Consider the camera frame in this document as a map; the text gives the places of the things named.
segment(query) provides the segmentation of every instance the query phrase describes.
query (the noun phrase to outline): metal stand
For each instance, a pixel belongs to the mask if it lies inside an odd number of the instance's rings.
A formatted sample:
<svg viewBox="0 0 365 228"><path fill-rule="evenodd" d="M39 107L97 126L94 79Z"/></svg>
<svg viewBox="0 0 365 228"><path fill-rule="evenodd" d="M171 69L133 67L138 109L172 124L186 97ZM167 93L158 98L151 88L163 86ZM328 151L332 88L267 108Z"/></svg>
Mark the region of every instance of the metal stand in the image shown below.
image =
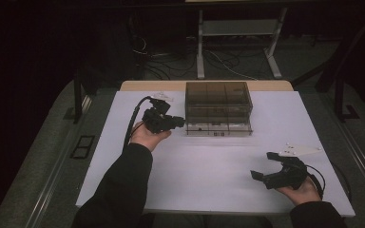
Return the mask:
<svg viewBox="0 0 365 228"><path fill-rule="evenodd" d="M73 123L77 124L82 116L82 83L78 72L75 73L73 79L73 92L75 97L75 118Z"/></svg>
<svg viewBox="0 0 365 228"><path fill-rule="evenodd" d="M290 82L290 84L292 85L292 87L296 87L296 86L300 85L302 82L316 76L318 73L323 71L325 69L325 67L327 67L328 63L329 63L329 60L320 64L319 66L313 68L312 70L308 71L307 73L301 75L300 77L292 80Z"/></svg>
<svg viewBox="0 0 365 228"><path fill-rule="evenodd" d="M287 8L280 10L278 19L268 20L230 20L230 21L206 21L202 19L202 10L198 25L198 54L197 73L198 79L204 79L204 66L202 55L202 37L218 35L272 35L272 41L264 50L269 67L275 79L281 79L282 75L274 58L274 51L277 45Z"/></svg>

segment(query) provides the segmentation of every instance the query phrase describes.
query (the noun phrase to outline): black strap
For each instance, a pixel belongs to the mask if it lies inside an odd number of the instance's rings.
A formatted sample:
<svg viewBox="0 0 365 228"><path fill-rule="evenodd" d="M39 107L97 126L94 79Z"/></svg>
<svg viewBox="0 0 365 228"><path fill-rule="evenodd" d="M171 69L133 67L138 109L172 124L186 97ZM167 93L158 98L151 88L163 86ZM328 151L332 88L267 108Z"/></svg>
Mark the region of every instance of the black strap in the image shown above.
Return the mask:
<svg viewBox="0 0 365 228"><path fill-rule="evenodd" d="M314 176L313 174L308 174L309 177L311 178L311 181L313 181L314 186L316 187L319 197L322 199L322 196L324 195L324 191L322 190L321 184L319 183L318 179L316 178L316 176Z"/></svg>

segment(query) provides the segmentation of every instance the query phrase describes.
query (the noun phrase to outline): hand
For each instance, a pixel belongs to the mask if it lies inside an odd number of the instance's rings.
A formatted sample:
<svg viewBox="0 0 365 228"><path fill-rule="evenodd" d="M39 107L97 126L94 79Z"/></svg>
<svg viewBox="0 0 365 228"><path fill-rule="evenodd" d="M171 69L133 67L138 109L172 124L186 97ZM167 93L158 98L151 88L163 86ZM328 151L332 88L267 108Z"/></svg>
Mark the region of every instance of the hand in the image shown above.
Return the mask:
<svg viewBox="0 0 365 228"><path fill-rule="evenodd" d="M153 134L146 128L143 122L136 123L132 129L132 132L133 133L130 142L141 144L149 149L150 152L156 148L156 145L160 141L168 138L171 135L171 131L169 130L158 134Z"/></svg>
<svg viewBox="0 0 365 228"><path fill-rule="evenodd" d="M321 201L318 191L310 177L307 177L297 190L294 190L293 187L289 186L278 188L277 191L286 195L295 206L309 201Z"/></svg>

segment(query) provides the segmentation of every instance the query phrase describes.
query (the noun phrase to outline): black sleeve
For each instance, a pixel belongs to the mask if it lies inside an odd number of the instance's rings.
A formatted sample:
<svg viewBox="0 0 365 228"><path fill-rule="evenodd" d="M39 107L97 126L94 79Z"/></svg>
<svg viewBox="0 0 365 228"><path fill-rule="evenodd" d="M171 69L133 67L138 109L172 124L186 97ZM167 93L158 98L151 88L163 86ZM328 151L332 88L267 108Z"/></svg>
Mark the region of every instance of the black sleeve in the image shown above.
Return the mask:
<svg viewBox="0 0 365 228"><path fill-rule="evenodd" d="M306 202L290 212L294 228L346 228L335 207L325 201Z"/></svg>
<svg viewBox="0 0 365 228"><path fill-rule="evenodd" d="M144 210L152 162L146 147L131 143L79 209L72 227L135 227Z"/></svg>

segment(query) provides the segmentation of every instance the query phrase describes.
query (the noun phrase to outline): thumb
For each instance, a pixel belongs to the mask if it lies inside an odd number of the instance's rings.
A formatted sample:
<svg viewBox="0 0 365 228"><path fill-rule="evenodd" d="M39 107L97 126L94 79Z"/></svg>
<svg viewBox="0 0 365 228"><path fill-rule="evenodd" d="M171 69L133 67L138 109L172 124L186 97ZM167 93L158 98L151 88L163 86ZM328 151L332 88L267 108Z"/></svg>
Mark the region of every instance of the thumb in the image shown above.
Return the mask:
<svg viewBox="0 0 365 228"><path fill-rule="evenodd" d="M171 131L162 131L161 133L158 133L156 136L162 141L164 139L167 139L171 135Z"/></svg>
<svg viewBox="0 0 365 228"><path fill-rule="evenodd" d="M280 187L280 188L276 188L275 190L277 190L278 192L284 194L284 195L287 195L291 192L293 192L293 187L291 186L287 186L287 187Z"/></svg>

